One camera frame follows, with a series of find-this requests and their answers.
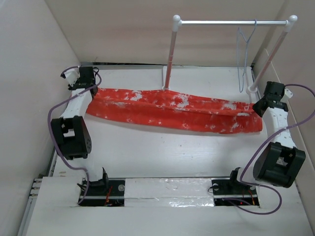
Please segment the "orange white tie-dye trousers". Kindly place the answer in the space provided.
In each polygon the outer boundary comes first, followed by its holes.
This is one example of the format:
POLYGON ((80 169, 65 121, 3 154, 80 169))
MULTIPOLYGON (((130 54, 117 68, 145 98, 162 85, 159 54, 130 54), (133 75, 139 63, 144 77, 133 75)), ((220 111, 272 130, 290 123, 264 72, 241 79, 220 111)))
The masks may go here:
POLYGON ((112 121, 219 134, 255 133, 262 118, 251 103, 171 90, 100 88, 87 114, 112 121))

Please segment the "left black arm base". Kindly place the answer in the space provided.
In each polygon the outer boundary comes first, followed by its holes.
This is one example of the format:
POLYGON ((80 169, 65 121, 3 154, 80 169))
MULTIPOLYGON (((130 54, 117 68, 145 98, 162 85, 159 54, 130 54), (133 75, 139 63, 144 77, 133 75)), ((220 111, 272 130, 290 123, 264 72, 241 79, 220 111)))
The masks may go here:
POLYGON ((80 188, 78 205, 82 207, 124 207, 125 206, 125 178, 109 178, 102 168, 102 178, 89 181, 88 191, 85 194, 87 181, 83 179, 80 188))

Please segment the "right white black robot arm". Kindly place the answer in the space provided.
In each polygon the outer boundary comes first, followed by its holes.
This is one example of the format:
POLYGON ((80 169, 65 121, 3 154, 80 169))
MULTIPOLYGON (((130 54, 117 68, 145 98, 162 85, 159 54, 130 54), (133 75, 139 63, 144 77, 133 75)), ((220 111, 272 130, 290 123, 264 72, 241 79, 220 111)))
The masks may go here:
POLYGON ((284 84, 267 82, 263 97, 252 108, 263 118, 269 140, 255 153, 254 164, 231 172, 227 182, 230 192, 238 194, 246 185, 259 185, 262 182, 289 188, 295 181, 306 154, 296 147, 288 129, 287 101, 292 96, 284 84))

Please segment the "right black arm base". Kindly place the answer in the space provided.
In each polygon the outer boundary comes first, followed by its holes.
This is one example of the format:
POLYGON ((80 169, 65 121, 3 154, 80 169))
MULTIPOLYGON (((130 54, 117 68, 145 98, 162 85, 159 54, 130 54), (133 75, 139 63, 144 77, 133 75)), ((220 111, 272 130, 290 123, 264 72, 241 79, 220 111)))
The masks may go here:
POLYGON ((214 205, 219 206, 260 206, 256 188, 237 180, 240 168, 232 170, 229 177, 211 179, 208 193, 213 194, 214 205))

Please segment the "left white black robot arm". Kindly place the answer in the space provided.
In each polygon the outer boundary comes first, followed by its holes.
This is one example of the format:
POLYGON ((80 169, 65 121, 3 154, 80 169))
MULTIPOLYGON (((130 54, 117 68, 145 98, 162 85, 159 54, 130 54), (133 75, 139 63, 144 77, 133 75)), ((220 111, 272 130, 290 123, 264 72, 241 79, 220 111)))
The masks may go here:
POLYGON ((72 66, 61 73, 68 83, 70 97, 55 105, 48 113, 49 132, 58 156, 71 170, 83 171, 87 179, 79 184, 80 188, 93 188, 104 195, 109 191, 109 179, 106 171, 102 170, 102 178, 89 180, 86 167, 73 167, 68 161, 87 159, 92 151, 92 139, 84 121, 87 108, 98 92, 102 82, 99 69, 93 66, 72 66))

